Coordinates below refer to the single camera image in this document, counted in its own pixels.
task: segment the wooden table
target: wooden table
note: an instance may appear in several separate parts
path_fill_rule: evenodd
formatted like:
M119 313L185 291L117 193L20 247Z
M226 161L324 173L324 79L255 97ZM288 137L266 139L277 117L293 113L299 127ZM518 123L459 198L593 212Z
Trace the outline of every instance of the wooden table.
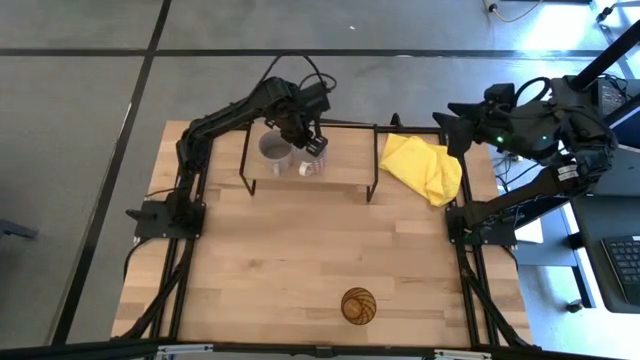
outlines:
M175 142L187 125L167 123L149 192L173 186ZM327 133L329 146L338 142L341 130ZM180 340L469 345L444 208L430 206L384 171L370 204L366 186L339 183L344 176L333 175L325 183L258 180L251 197L238 175L245 135L232 131L214 141L204 195L205 228L195 243ZM379 152L386 137L378 135ZM342 152L329 148L327 166L337 167L347 178L363 177L356 184L369 181L367 176L372 180L358 169L373 172L369 163L362 163L373 161L373 150L365 156L369 144L356 144L373 138L348 138L354 147ZM437 143L434 135L423 138ZM487 147L474 144L466 159L474 199L497 196ZM248 163L247 178L260 172L251 167ZM167 243L151 241L132 257L113 335L128 330L155 296ZM499 247L484 247L484 257L492 298L518 333L531 341L513 259ZM365 326L351 325L340 312L341 297L352 287L368 289L377 300L378 312ZM161 335L168 333L172 302L170 298ZM486 342L477 299L475 309Z

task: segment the black keyboard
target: black keyboard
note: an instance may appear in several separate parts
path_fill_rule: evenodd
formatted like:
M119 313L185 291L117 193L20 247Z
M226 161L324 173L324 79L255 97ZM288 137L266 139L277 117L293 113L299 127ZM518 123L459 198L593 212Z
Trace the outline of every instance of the black keyboard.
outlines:
M640 305L640 236L607 238L602 245L625 299Z

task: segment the mug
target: mug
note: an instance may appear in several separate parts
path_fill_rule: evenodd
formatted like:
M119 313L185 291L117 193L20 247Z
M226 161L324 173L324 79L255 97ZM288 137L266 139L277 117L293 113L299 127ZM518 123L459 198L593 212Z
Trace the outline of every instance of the mug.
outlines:
M298 152L298 157L301 160L300 168L298 169L298 173L301 176L319 174L324 170L327 162L327 148L325 147L318 156L313 156L302 149Z
M262 135L258 149L276 176L281 176L293 163L293 146L280 136L279 130L271 130Z

